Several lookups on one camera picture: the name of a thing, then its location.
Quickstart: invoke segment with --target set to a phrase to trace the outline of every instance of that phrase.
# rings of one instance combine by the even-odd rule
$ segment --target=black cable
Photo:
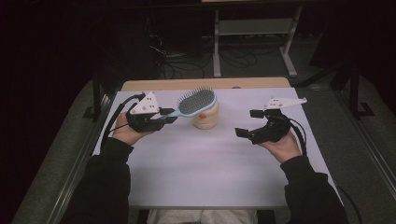
[[[260,42],[259,44],[257,44],[256,46],[252,47],[252,49],[251,49],[251,50],[248,50],[247,52],[244,52],[242,49],[240,49],[240,51],[243,52],[243,53],[245,53],[245,56],[244,56],[244,57],[246,57],[246,56],[248,56],[248,55],[254,55],[253,52],[254,52],[257,48],[260,47],[260,45],[262,44],[262,42],[263,42],[263,41],[261,41],[261,42]],[[239,43],[240,43],[241,46],[247,47],[247,44],[246,44],[246,43],[243,43],[242,38],[239,38]]]
[[[304,141],[305,141],[305,143],[306,143],[306,133],[305,133],[305,130],[304,130],[304,128],[303,128],[303,125],[301,125],[299,122],[297,122],[297,120],[295,120],[295,119],[290,119],[291,121],[293,121],[293,122],[295,122],[296,124],[298,124],[298,126],[300,126],[300,128],[301,128],[301,130],[303,130],[303,133],[304,133]]]
[[[253,55],[252,52],[253,52],[255,49],[252,49],[252,50],[250,50],[250,51],[248,51],[248,52],[244,52],[242,49],[236,48],[236,47],[234,47],[234,46],[232,46],[231,49],[232,49],[232,51],[231,51],[230,53],[235,57],[235,59],[246,58],[246,57],[249,56],[249,55],[254,57],[254,55]]]
[[[117,129],[120,129],[120,128],[122,128],[122,127],[127,126],[128,124],[129,124],[129,123],[122,124],[121,126],[119,126],[119,127],[117,127],[117,128],[114,128],[114,129],[110,130],[109,132],[112,133],[112,132],[116,131]]]
[[[182,58],[182,59],[188,58],[188,59],[186,61],[176,61],[176,60],[180,60],[180,58]],[[194,56],[191,56],[190,54],[183,54],[183,55],[174,56],[174,57],[167,56],[167,57],[165,57],[165,60],[168,63],[191,63],[191,62],[196,61],[197,58]]]
[[[170,67],[172,69],[172,76],[169,79],[174,79],[175,78],[175,74],[178,73],[180,74],[180,78],[183,78],[183,75],[179,72],[175,70],[175,67],[173,65],[171,65],[170,63],[163,63],[164,65]]]
[[[232,48],[232,51],[230,51],[230,54],[233,56],[233,59],[231,59],[230,57],[226,56],[224,53],[220,53],[219,52],[219,55],[223,58],[223,60],[225,58],[225,60],[232,61],[233,63],[242,64],[245,67],[249,67],[249,66],[254,65],[254,64],[257,63],[257,58],[256,58],[255,55],[253,55],[253,54],[241,55],[241,54],[237,53],[237,51],[240,51],[240,52],[244,53],[241,49],[238,49],[238,48],[235,48],[235,47],[231,47],[231,48]],[[253,63],[248,59],[249,55],[251,57],[253,57],[253,60],[254,60]],[[245,60],[246,62],[245,63],[239,62],[239,60],[242,60],[242,59]]]
[[[209,49],[209,48],[210,48],[210,50],[213,50],[213,47],[215,45],[215,37],[214,36],[210,36],[209,37],[209,42],[203,43],[202,45],[203,45],[202,48],[203,48],[204,51],[205,51],[205,49]]]
[[[250,67],[250,64],[240,63],[240,62],[238,62],[238,61],[236,61],[236,60],[233,60],[233,59],[227,57],[227,56],[226,56],[225,54],[223,54],[223,53],[220,53],[220,52],[219,52],[219,56],[221,57],[221,59],[222,59],[224,62],[226,62],[228,65],[230,65],[230,66],[232,66],[232,67],[236,67],[236,68],[247,68],[247,67]],[[241,64],[241,66],[234,65],[234,64],[232,64],[232,63],[230,63],[230,62]]]
[[[300,130],[299,130],[294,124],[292,124],[292,123],[290,123],[290,126],[291,126],[291,128],[294,130],[294,132],[296,133],[296,135],[297,135],[297,137],[298,137],[298,140],[299,140],[299,142],[300,142],[300,147],[301,147],[301,151],[302,151],[302,153],[303,153],[303,156],[307,156],[307,153],[306,153],[306,142],[305,142],[305,140],[303,139],[303,136],[301,135]]]
[[[105,131],[103,133],[103,137],[102,137],[102,142],[101,142],[101,146],[100,148],[102,148],[105,145],[105,142],[108,138],[108,135],[111,133],[110,128],[113,125],[114,121],[116,121],[117,117],[119,116],[120,112],[122,111],[122,109],[125,107],[125,105],[130,102],[132,99],[136,98],[138,95],[133,95],[128,97],[124,102],[122,102],[121,104],[119,104],[119,106],[117,107],[116,111],[114,112],[113,116],[111,117],[110,121],[108,122]]]
[[[204,70],[204,68],[207,67],[207,65],[209,64],[209,62],[212,60],[212,57],[208,57],[208,59],[205,61],[205,63],[204,63],[203,65],[200,65],[200,64],[197,64],[197,63],[192,63],[193,61],[196,61],[196,60],[197,60],[196,58],[195,58],[195,60],[175,61],[175,62],[172,62],[172,61],[167,60],[167,61],[165,62],[165,64],[168,65],[169,67],[171,67],[172,70],[175,70],[175,68],[176,68],[176,69],[179,69],[179,70],[183,70],[183,71],[195,71],[195,70],[200,69],[201,72],[202,72],[202,78],[204,78],[204,77],[205,77],[205,70]],[[196,68],[184,68],[184,67],[181,67],[181,66],[177,66],[177,65],[175,65],[175,64],[192,65],[192,66],[194,66],[194,67],[196,67]]]
[[[347,194],[347,192],[343,188],[341,188],[340,185],[337,184],[336,187],[338,189],[340,189],[344,193],[344,195],[347,197],[347,199],[350,201],[350,203],[353,206],[353,209],[355,209],[356,216],[358,216],[359,223],[362,224],[363,220],[361,219],[361,212],[360,212],[358,206],[355,204],[355,202],[352,200],[352,198]]]
[[[281,45],[279,45],[279,46],[275,46],[275,47],[273,47],[273,48],[271,48],[271,49],[268,49],[267,51],[265,51],[265,52],[261,52],[261,53],[254,53],[254,55],[256,55],[256,56],[260,56],[260,55],[264,55],[264,54],[269,54],[269,53],[272,53],[272,52],[274,52],[275,50],[277,50],[277,49],[279,49],[279,47],[280,47]]]
[[[163,73],[163,79],[166,80],[166,74],[165,74],[164,63],[163,63],[163,65],[161,66],[161,72]]]
[[[172,77],[175,75],[175,68],[173,68],[171,65],[169,65],[168,63],[163,63],[163,78],[164,79],[167,79],[167,77],[166,77],[166,69],[165,69],[165,66],[168,66],[168,67],[170,67],[171,69],[172,69],[172,76],[171,76],[171,78],[170,79],[172,79]]]

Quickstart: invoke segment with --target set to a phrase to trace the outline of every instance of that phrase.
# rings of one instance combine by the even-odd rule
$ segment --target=white table surface
[[[176,109],[178,98],[188,91],[155,91],[155,95],[159,106]],[[237,137],[234,128],[251,131],[262,127],[266,119],[251,118],[249,110],[264,109],[271,96],[298,98],[295,89],[214,91],[219,102],[219,123],[214,128],[200,130],[192,125],[191,119],[178,118],[134,145],[128,160],[132,179],[131,206],[187,209],[286,206],[284,186],[287,179],[279,162],[265,148]],[[117,106],[137,93],[141,91],[118,92],[105,127]],[[124,111],[132,103],[137,100],[132,100]],[[302,106],[283,108],[282,113],[303,125],[311,164],[317,172],[328,174],[334,187]],[[99,144],[93,154],[98,153]]]

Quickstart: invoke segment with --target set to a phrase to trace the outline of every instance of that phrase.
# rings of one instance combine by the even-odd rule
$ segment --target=hand
[[[260,143],[259,146],[267,148],[280,163],[302,155],[296,137],[291,131],[275,143],[264,142]]]
[[[154,133],[154,132],[138,133],[134,129],[129,127],[129,125],[125,125],[127,123],[128,123],[128,120],[126,119],[125,113],[120,113],[119,116],[117,117],[116,128],[120,127],[122,125],[124,125],[124,126],[114,130],[112,137],[116,138],[130,146],[133,146],[142,137],[144,137],[150,133]]]

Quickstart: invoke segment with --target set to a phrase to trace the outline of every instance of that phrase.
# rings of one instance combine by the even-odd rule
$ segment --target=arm
[[[302,156],[294,135],[289,132],[266,147],[281,162],[289,184],[285,187],[290,209],[290,223],[348,223],[338,195],[325,174],[316,173],[306,156]]]
[[[126,124],[120,114],[116,127]],[[131,185],[126,164],[131,147],[149,133],[137,133],[129,126],[117,129],[92,156],[78,183],[61,223],[127,223]]]

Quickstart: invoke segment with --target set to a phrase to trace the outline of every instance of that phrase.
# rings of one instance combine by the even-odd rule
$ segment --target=sleeve
[[[108,138],[92,156],[61,223],[127,223],[131,177],[126,164],[134,148]]]
[[[348,223],[344,206],[328,176],[316,173],[306,156],[292,158],[280,167],[289,180],[285,187],[289,223]]]

